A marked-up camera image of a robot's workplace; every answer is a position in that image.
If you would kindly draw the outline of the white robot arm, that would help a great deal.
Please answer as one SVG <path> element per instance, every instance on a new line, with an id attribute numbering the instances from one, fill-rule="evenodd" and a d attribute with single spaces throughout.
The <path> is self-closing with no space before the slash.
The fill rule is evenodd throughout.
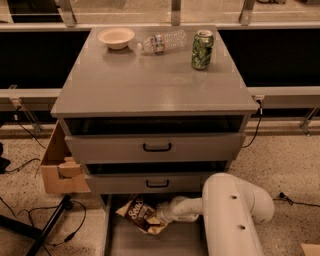
<path id="1" fill-rule="evenodd" d="M 177 196 L 157 207 L 162 223 L 204 220 L 209 256 L 265 256 L 255 226 L 275 207 L 261 187 L 227 173 L 210 176 L 200 198 Z"/>

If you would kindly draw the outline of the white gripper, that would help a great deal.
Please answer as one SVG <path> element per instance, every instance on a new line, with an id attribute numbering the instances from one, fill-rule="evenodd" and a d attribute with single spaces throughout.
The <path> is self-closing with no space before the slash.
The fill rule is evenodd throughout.
<path id="1" fill-rule="evenodd" d="M 200 215 L 199 200 L 172 200 L 161 204 L 156 212 L 160 222 L 194 222 Z"/>

